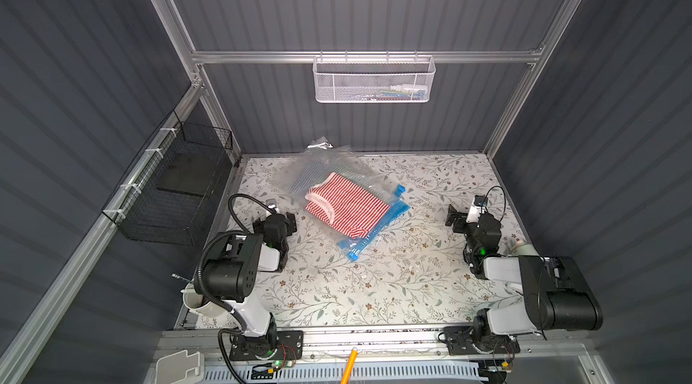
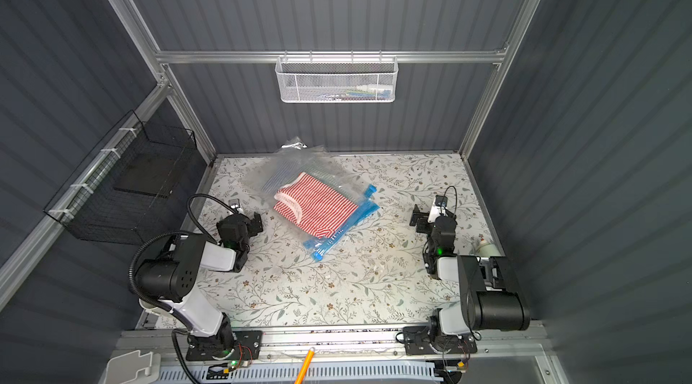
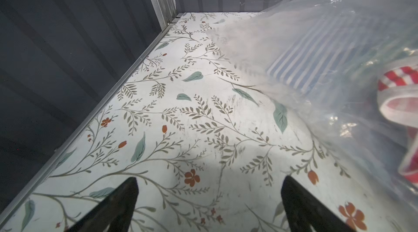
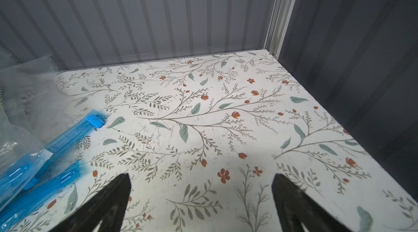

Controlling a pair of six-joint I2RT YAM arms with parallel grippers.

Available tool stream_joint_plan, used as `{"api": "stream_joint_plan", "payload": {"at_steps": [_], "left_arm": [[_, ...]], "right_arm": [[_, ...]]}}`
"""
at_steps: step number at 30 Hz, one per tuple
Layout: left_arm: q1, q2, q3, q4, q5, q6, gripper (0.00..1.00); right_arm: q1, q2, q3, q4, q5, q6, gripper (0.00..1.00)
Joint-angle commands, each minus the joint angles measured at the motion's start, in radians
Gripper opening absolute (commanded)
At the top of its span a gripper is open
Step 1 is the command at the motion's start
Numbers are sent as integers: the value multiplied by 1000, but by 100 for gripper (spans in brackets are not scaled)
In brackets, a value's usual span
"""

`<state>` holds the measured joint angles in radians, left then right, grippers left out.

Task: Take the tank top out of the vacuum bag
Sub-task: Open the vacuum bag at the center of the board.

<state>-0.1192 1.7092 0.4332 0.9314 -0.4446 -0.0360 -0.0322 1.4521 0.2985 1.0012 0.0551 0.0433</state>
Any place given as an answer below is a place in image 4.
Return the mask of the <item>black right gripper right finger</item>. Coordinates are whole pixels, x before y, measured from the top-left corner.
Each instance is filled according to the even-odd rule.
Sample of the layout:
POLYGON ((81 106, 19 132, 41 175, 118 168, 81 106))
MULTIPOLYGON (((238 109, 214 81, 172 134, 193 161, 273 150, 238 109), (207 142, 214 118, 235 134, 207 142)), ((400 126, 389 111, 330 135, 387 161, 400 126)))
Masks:
POLYGON ((284 232, 350 231, 282 174, 274 176, 272 194, 284 232))

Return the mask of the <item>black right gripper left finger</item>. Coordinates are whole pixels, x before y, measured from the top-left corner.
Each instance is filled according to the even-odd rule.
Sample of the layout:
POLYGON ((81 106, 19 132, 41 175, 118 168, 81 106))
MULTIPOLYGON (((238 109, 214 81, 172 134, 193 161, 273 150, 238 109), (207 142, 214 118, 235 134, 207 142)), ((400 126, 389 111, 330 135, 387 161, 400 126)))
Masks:
POLYGON ((131 193, 130 176, 119 174, 52 232, 119 232, 131 193))

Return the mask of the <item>clear vacuum bag blue zipper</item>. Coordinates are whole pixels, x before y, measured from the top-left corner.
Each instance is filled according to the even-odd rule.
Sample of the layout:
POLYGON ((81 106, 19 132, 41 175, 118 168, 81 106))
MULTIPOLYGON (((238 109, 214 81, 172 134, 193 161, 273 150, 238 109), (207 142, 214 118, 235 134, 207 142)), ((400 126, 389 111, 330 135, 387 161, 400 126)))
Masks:
POLYGON ((6 232, 71 187, 84 168, 75 154, 106 116, 87 98, 58 88, 51 56, 1 63, 1 231, 6 232))

